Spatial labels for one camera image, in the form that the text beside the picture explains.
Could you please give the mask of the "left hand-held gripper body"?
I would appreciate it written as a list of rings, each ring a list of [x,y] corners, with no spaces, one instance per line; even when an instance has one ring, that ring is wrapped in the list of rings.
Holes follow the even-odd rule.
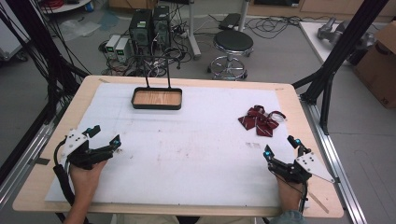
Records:
[[[85,170],[91,168],[101,161],[107,161],[113,157],[109,143],[107,146],[99,148],[89,147],[89,137],[84,136],[76,129],[71,129],[65,138],[65,149],[62,157],[71,164]]]

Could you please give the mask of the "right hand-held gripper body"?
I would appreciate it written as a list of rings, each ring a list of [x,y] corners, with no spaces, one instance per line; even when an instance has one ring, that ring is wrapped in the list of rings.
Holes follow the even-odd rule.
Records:
[[[275,157],[267,162],[268,170],[282,176],[287,182],[304,183],[312,175],[315,175],[330,183],[334,183],[334,177],[329,173],[325,165],[318,159],[310,148],[298,147],[298,157],[293,163],[285,163]]]

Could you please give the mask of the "dark red striped bow tie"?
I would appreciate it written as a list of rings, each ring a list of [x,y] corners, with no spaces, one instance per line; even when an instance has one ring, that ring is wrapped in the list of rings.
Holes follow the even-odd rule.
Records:
[[[245,116],[237,120],[247,131],[255,129],[258,136],[273,137],[274,130],[279,126],[276,116],[280,116],[282,119],[287,118],[280,111],[275,110],[267,113],[262,105],[254,105]]]

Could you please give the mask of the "black tray with wooden bottom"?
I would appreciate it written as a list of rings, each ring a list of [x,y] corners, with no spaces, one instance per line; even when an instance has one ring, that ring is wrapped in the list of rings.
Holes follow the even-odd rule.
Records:
[[[131,104],[134,109],[156,109],[156,110],[179,110],[182,106],[182,93],[181,88],[173,88],[171,86],[169,74],[169,61],[174,60],[177,62],[177,69],[180,68],[180,60],[175,57],[166,56],[148,56],[137,55],[136,59],[143,66],[143,74],[146,82],[145,87],[136,87],[131,99]],[[166,87],[152,87],[149,85],[149,70],[145,66],[146,62],[158,62],[163,60],[166,66]]]

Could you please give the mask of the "person's right hand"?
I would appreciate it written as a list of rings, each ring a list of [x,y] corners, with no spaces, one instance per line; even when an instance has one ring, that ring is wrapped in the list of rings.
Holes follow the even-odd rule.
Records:
[[[283,177],[276,177],[278,195],[283,212],[299,210],[300,200],[303,196],[304,186],[293,182],[287,182]]]

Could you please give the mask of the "person's left hand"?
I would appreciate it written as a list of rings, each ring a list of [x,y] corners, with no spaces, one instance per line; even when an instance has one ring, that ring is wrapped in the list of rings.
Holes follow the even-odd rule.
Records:
[[[74,205],[88,208],[99,184],[106,161],[96,163],[91,170],[71,166],[70,175],[75,191]]]

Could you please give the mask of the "thin wooden stick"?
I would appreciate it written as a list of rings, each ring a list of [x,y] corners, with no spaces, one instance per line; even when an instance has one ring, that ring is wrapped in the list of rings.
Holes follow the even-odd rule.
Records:
[[[308,192],[308,195],[326,214],[330,213],[330,210],[324,205],[324,203],[314,193]]]

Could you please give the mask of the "white foam mat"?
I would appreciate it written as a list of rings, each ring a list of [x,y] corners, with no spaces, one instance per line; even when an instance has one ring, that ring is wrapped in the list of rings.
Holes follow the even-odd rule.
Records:
[[[263,156],[270,147],[283,162],[294,159],[287,123],[271,137],[246,130],[239,118],[261,105],[282,113],[275,91],[185,87],[179,110],[135,109],[133,84],[101,84],[78,125],[101,131],[103,147],[118,136],[120,148],[104,168],[98,203],[271,207],[275,177]]]

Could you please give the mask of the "clear plastic sheet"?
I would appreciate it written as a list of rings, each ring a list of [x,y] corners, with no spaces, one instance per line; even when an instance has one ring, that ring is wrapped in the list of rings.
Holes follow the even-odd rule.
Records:
[[[64,21],[59,26],[64,41],[89,36],[100,27],[100,24],[92,21],[81,22],[77,20]]]

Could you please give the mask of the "white board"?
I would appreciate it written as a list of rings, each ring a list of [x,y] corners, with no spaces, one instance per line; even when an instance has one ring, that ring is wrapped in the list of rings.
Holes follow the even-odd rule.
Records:
[[[301,21],[299,23],[305,37],[309,40],[311,47],[313,48],[314,52],[317,54],[318,58],[322,63],[324,63],[327,60],[331,51],[335,47],[335,45],[332,45],[328,40],[326,39],[320,40],[317,38],[318,28],[320,28],[325,23],[326,22],[318,23],[318,22],[308,22],[308,21]],[[332,28],[335,29],[338,24],[339,23],[335,21]],[[356,65],[365,55],[365,53],[368,51],[369,48],[357,48],[355,45],[354,49],[349,53],[349,55],[344,60],[343,65]]]

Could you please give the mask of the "brown cardboard box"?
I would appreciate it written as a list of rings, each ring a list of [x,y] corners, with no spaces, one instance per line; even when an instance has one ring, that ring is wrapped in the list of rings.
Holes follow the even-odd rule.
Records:
[[[382,106],[396,108],[396,21],[379,30],[375,38],[354,73]]]

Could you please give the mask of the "round white table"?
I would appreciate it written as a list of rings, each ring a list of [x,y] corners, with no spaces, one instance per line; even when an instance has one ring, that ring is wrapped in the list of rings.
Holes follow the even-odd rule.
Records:
[[[78,8],[94,9],[92,0],[42,0],[40,8],[46,14],[61,13]]]

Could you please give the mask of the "white desk leg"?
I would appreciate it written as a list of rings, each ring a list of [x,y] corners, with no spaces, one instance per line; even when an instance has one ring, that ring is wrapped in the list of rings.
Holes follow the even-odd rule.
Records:
[[[248,14],[248,6],[249,6],[250,0],[243,0],[242,6],[241,6],[241,11],[240,11],[240,21],[238,24],[238,31],[243,32],[245,28],[245,22]]]
[[[194,0],[188,0],[188,1],[189,1],[189,30],[187,34],[193,54],[192,58],[194,60],[199,60],[202,56],[202,53],[199,49],[198,43],[194,35]]]

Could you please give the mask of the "black flat box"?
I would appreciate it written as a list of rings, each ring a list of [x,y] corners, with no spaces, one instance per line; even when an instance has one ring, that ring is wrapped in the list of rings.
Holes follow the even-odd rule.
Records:
[[[240,21],[241,15],[239,13],[228,14],[219,24],[220,30],[235,30]]]

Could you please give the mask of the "aluminium rail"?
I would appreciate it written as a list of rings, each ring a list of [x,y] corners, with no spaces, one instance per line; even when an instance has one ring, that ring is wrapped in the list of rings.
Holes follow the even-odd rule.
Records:
[[[323,131],[323,128],[319,124],[320,111],[318,107],[316,105],[309,105],[304,101],[300,101],[300,103],[313,134],[317,139],[319,151],[324,157],[332,175],[336,178],[335,189],[341,199],[342,208],[346,211],[352,224],[368,224],[332,139]]]
[[[35,161],[39,158],[42,150],[50,140],[53,131],[53,124],[42,125],[41,128],[35,132],[28,146],[23,148],[23,153],[17,159],[5,181],[0,186],[0,210],[7,204],[17,186],[33,168]]]

